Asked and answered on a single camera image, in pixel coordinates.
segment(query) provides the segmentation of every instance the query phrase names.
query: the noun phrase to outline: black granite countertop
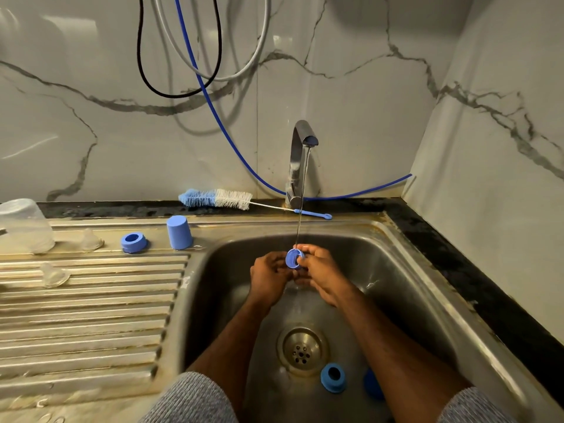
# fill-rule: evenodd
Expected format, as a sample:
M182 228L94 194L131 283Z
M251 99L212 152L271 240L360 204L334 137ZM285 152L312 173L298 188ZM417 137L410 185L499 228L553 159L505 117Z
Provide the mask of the black granite countertop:
M280 206L282 199L257 200ZM39 203L48 218L152 217L180 215L236 215L230 208L189 209L178 201L145 202L50 202ZM472 264L433 227L400 198L346 199L306 202L314 212L374 213L385 211L406 238L447 278L456 291L473 305L495 335L523 362L564 407L564 346L532 316L507 296L491 279ZM271 214L272 209L253 206L245 214Z

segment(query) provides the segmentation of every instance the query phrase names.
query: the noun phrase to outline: blue cap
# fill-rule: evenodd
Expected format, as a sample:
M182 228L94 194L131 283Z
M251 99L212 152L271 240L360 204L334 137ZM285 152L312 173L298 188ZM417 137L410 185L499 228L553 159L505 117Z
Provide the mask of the blue cap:
M331 362L321 370L321 384L331 393L341 393L346 387L345 371Z
M364 384L364 390L366 391L366 393L368 393L368 395L380 401L383 401L385 399L384 392L382 392L382 388L380 387L376 376L370 368L366 370L362 381Z
M128 233L121 238L121 248L126 254L139 252L147 246L147 239L140 231Z
M169 231L170 247L172 249L184 249L192 246L194 238L190 233L188 220L183 215L173 215L166 220L166 228Z
M301 268L301 266L297 262L299 256L305 258L304 253L301 252L299 249L295 249L295 248L290 249L286 254L286 265L289 268Z

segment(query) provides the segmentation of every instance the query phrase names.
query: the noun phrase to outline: black cable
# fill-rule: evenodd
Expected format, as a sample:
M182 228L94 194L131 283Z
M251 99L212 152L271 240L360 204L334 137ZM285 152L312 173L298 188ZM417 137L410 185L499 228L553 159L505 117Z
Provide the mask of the black cable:
M213 81L215 76L219 71L219 66L221 64L221 55L222 55L222 36L221 36L221 21L219 20L219 10L217 8L217 0L213 0L213 8L215 11L215 21L217 22L217 38L218 38L218 50L217 50L217 62L215 63L215 70L213 74L209 78L209 80L204 84L204 87L208 87ZM137 67L139 68L139 74L141 74L141 78L143 79L144 83L147 85L151 91L156 93L159 96L163 96L164 98L188 98L189 96L195 95L202 91L201 88L193 90L188 93L182 93L181 95L169 95L168 93L159 92L155 89L147 80L145 76L145 72L143 71L143 64L141 63L141 37L143 35L143 16L145 16L145 9L143 7L143 0L139 0L139 28L137 29Z

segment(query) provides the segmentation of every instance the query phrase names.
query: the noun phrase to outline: blue brush handle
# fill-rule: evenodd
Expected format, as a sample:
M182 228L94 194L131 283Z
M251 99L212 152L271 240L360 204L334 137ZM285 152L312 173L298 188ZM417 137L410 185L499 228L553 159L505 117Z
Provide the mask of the blue brush handle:
M294 212L295 212L296 214L299 214L299 213L300 213L300 210L299 210L299 209L294 209ZM331 214L320 214L319 212L302 211L302 213L303 213L304 215L319 216L319 217L325 218L325 219L332 219L332 218L333 218L333 215L331 215Z

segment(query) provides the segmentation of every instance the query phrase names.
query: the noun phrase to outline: white bristles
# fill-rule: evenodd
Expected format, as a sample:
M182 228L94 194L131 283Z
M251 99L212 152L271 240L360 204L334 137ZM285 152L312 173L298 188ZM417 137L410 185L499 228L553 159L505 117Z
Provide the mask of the white bristles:
M249 210L251 193L244 191L215 190L215 207L236 207L243 211Z

